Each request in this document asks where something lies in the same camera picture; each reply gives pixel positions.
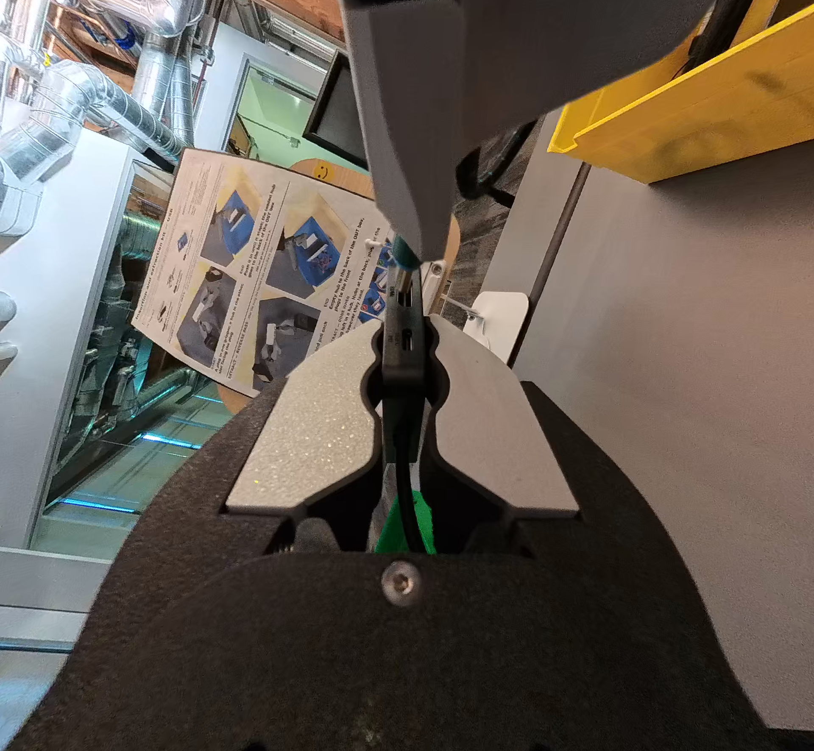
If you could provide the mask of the yellow plastic bin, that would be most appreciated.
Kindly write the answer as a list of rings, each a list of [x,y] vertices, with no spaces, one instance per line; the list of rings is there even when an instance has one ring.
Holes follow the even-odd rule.
[[[753,0],[729,47],[690,72],[690,40],[567,106],[547,151],[643,184],[813,138],[812,0]]]

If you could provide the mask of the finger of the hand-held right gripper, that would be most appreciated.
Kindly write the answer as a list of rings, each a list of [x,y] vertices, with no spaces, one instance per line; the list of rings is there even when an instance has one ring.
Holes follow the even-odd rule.
[[[486,140],[652,65],[714,0],[455,0],[456,176]]]
[[[375,202],[417,257],[440,259],[462,140],[462,9],[342,0],[341,13]]]

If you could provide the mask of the instruction sheet on stand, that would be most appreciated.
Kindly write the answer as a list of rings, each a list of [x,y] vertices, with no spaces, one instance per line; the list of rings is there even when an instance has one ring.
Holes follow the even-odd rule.
[[[293,164],[290,167],[290,170],[292,172],[297,172],[304,176],[311,177],[312,179],[316,179],[313,175],[313,170],[315,164],[319,160],[323,159],[312,158],[302,160],[300,162]],[[355,170],[352,170],[350,168],[338,164],[333,163],[331,164],[333,166],[336,166],[337,168],[338,171],[336,177],[337,182],[328,184],[340,187],[356,195],[360,195],[361,197],[374,199],[374,188],[372,180],[369,175],[364,174],[362,172],[357,172]],[[440,272],[440,287],[436,290],[435,298],[431,304],[431,308],[430,310],[426,311],[426,314],[438,312],[440,310],[440,307],[442,305],[442,299],[440,298],[440,294],[442,292],[442,288],[444,288],[444,286],[446,285],[447,280],[451,278],[453,265],[455,264],[455,260],[459,252],[460,246],[461,246],[461,229],[457,219],[453,217],[450,222],[449,236],[442,257],[445,265],[444,270]],[[234,390],[231,390],[227,387],[223,387],[221,385],[218,385],[217,389],[220,400],[226,406],[226,410],[231,412],[232,414],[237,414],[242,409],[244,409],[245,406],[249,403],[250,399],[247,396],[242,395]]]

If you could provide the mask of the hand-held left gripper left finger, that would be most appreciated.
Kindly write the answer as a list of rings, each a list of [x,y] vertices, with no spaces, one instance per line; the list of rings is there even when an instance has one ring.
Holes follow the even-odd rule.
[[[290,373],[226,499],[228,512],[300,516],[374,467],[382,422],[368,384],[381,332],[381,323],[364,323]]]

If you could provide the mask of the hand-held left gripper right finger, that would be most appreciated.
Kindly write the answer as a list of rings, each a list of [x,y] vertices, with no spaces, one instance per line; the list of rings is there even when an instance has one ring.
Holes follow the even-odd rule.
[[[430,319],[449,387],[435,413],[440,459],[513,518],[574,517],[565,476],[516,375],[445,319]]]

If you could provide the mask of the braided hdmi cable green plugs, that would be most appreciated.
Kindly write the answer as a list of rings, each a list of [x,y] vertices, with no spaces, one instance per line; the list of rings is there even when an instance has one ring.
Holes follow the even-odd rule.
[[[710,5],[710,6],[707,8],[707,10],[704,12],[703,16],[704,16],[704,15],[705,15],[705,14],[706,14],[706,13],[707,13],[707,12],[708,12],[708,11],[709,11],[709,10],[710,10],[710,9],[711,9],[711,8],[712,8],[714,5],[715,5],[715,4],[717,4],[717,2],[718,2],[718,1],[719,1],[719,0],[714,0],[714,1],[713,1],[713,3],[712,3],[712,4],[711,4],[711,5]],[[457,186],[456,186],[456,167],[457,167],[457,163],[456,163],[456,162],[457,162],[457,160],[458,160],[458,157],[456,156],[456,160],[455,160],[455,167],[454,167],[454,170],[453,170],[453,172],[454,172],[454,186],[455,186],[455,190],[454,190],[454,194],[453,194],[453,203],[454,203],[454,200],[455,200],[455,193],[456,193],[456,188],[457,188]],[[396,251],[397,251],[397,255],[398,255],[398,256],[402,256],[402,257],[404,257],[404,262],[403,262],[401,265],[399,265],[399,268],[401,268],[402,270],[407,271],[407,272],[409,272],[409,271],[413,271],[413,270],[417,269],[417,268],[418,268],[418,266],[419,266],[420,264],[422,264],[422,263],[424,263],[424,262],[426,262],[426,261],[433,260],[433,259],[420,259],[419,257],[417,257],[417,256],[416,256],[416,254],[415,254],[415,253],[412,251],[412,249],[411,249],[411,248],[410,248],[410,247],[407,245],[407,243],[406,243],[405,239],[403,239],[403,237],[401,237],[399,234],[396,234],[396,237],[397,237],[397,239],[396,239],[395,245],[396,245]]]

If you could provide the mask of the black square adapter hub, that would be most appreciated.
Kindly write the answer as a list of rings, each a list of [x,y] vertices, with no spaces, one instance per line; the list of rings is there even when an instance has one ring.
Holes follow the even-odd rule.
[[[438,337],[424,313],[421,272],[410,276],[406,287],[401,269],[389,268],[382,316],[382,422],[391,427],[404,417],[419,417],[425,403],[440,400],[433,360]]]

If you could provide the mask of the printed instruction sheet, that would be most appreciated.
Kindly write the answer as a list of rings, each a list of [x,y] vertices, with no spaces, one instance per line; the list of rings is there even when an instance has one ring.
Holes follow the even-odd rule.
[[[255,396],[321,347],[381,323],[396,232],[376,202],[284,167],[181,153],[134,327]]]

